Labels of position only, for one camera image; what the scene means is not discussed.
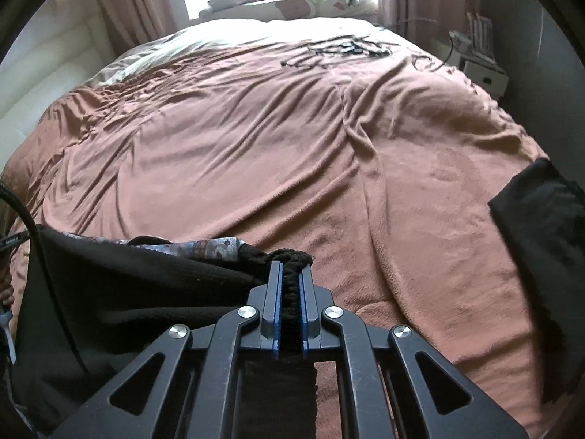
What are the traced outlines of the person's left hand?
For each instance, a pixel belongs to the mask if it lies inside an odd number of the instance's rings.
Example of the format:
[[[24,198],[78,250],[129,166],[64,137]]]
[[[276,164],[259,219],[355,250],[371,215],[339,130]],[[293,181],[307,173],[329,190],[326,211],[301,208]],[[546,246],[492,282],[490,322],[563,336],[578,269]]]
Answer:
[[[14,303],[14,288],[8,278],[4,278],[0,284],[0,301],[5,307],[11,307]]]

